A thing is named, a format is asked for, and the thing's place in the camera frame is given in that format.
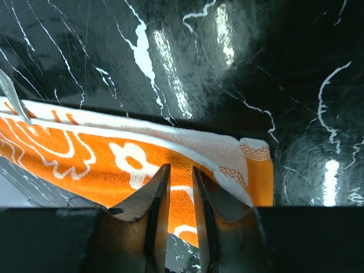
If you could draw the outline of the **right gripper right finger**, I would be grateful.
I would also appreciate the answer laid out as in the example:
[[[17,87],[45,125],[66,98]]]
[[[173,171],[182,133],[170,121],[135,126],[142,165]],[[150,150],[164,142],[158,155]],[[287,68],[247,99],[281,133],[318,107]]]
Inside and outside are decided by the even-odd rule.
[[[250,207],[192,175],[202,272],[363,271],[363,208]]]

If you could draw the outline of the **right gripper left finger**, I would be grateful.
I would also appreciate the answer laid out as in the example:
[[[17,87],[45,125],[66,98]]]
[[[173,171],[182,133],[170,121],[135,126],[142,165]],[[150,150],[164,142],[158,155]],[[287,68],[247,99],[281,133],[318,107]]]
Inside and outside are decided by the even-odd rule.
[[[4,208],[2,272],[163,272],[171,166],[109,208]]]

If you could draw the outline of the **orange white patterned towel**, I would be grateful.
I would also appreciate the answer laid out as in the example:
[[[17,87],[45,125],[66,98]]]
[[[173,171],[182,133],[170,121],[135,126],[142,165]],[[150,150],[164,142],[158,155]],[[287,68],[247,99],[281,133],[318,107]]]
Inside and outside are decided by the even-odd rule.
[[[272,206],[268,144],[93,111],[1,98],[1,156],[67,191],[112,207],[171,166],[168,231],[197,246],[192,168],[249,206]]]

